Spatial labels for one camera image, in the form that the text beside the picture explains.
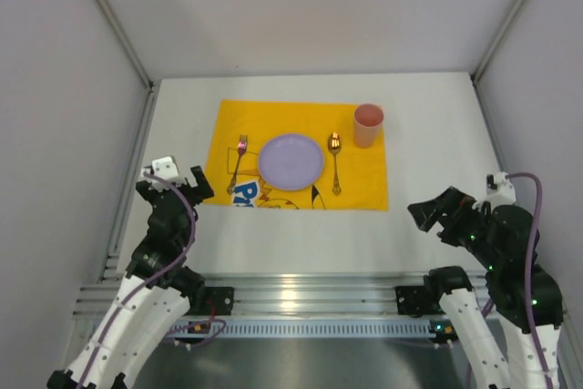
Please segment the iridescent rainbow fork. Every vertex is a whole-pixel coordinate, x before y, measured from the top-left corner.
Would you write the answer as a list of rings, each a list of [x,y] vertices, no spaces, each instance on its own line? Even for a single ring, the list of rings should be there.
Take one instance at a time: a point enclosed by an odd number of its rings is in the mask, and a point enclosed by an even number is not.
[[[238,158],[237,158],[237,161],[235,164],[235,168],[232,172],[230,184],[227,187],[227,193],[229,195],[231,195],[235,189],[240,162],[241,162],[242,157],[246,154],[247,149],[248,149],[248,136],[245,134],[242,134],[242,135],[240,135],[240,139],[239,139],[239,143],[238,143],[238,147],[237,147]]]

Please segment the yellow Pikachu placemat cloth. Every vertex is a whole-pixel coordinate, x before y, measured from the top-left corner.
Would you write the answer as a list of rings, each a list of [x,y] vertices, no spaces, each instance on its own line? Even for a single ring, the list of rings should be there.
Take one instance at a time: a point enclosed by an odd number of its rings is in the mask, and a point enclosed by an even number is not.
[[[388,183],[384,140],[377,137],[369,148],[353,141],[351,104],[314,104],[224,100],[220,104],[205,173],[215,190],[212,203],[233,207],[278,210],[387,210]],[[342,193],[332,193],[333,157],[328,138],[340,135],[342,150],[337,157]],[[297,191],[275,189],[260,175],[257,159],[263,146],[283,134],[301,134],[322,149],[322,175],[308,188]],[[235,189],[227,193],[238,158],[240,135],[248,136]]]

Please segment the lavender plastic plate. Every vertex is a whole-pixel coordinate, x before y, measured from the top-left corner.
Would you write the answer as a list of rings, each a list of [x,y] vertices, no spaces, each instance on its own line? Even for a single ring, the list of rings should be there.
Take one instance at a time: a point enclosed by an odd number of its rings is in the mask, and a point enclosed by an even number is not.
[[[301,134],[283,134],[270,139],[257,159],[261,177],[275,189],[297,191],[311,186],[321,175],[321,147]]]

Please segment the pink plastic cup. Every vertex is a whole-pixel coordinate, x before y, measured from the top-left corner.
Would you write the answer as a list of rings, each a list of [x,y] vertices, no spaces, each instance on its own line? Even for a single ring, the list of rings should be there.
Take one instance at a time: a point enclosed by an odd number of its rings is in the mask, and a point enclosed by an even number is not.
[[[353,137],[358,148],[369,148],[377,139],[384,122],[383,110],[374,104],[362,104],[353,114]]]

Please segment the gold ornate spoon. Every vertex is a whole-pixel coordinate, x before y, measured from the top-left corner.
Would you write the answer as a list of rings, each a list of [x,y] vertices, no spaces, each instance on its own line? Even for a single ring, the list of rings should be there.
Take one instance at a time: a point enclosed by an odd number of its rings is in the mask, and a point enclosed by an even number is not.
[[[332,183],[332,193],[335,196],[339,196],[342,193],[342,188],[340,184],[339,174],[338,174],[338,164],[337,157],[342,150],[342,142],[340,135],[337,132],[333,132],[328,138],[328,150],[333,157],[333,183]]]

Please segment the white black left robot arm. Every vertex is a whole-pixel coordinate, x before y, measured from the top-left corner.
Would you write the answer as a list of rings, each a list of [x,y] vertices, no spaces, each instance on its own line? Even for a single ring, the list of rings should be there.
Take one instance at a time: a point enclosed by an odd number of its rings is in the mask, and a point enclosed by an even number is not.
[[[138,194],[152,208],[103,320],[79,356],[47,381],[49,388],[130,388],[169,329],[204,300],[205,280],[186,267],[195,241],[196,206],[213,197],[201,167],[180,176],[173,158],[143,168]]]

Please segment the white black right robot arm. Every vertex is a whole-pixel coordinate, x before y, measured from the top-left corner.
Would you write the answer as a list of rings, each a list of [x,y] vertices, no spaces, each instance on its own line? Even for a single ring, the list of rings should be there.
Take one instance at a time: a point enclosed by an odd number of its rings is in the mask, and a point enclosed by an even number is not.
[[[500,349],[468,274],[460,266],[430,270],[424,290],[453,325],[479,388],[556,388],[563,299],[557,282],[535,263],[535,218],[508,189],[476,200],[450,187],[408,205],[415,226],[440,225],[439,240],[468,251],[485,268],[486,289],[506,341]]]

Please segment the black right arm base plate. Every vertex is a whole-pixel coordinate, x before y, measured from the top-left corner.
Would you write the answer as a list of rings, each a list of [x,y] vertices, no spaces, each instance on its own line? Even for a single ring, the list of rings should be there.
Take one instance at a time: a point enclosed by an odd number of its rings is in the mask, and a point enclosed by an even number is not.
[[[435,295],[424,286],[397,286],[394,292],[399,315],[420,318],[444,314]]]

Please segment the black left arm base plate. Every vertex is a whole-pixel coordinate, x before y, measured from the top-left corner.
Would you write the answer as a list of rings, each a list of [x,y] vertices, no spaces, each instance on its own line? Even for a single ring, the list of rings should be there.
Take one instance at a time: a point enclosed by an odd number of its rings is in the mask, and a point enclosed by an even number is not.
[[[190,299],[188,316],[230,316],[234,304],[232,287],[210,287],[197,292]]]

